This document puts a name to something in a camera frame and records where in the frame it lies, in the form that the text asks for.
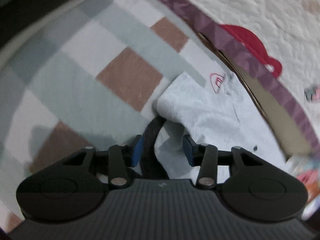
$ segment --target white quilt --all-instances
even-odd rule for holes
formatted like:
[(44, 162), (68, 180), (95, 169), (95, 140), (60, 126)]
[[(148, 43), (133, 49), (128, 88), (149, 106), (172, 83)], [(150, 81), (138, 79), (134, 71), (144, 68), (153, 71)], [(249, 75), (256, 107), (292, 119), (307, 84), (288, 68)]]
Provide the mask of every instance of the white quilt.
[(320, 0), (189, 0), (218, 24), (250, 30), (282, 64), (281, 84), (300, 103), (320, 139), (320, 103), (304, 90), (320, 85)]

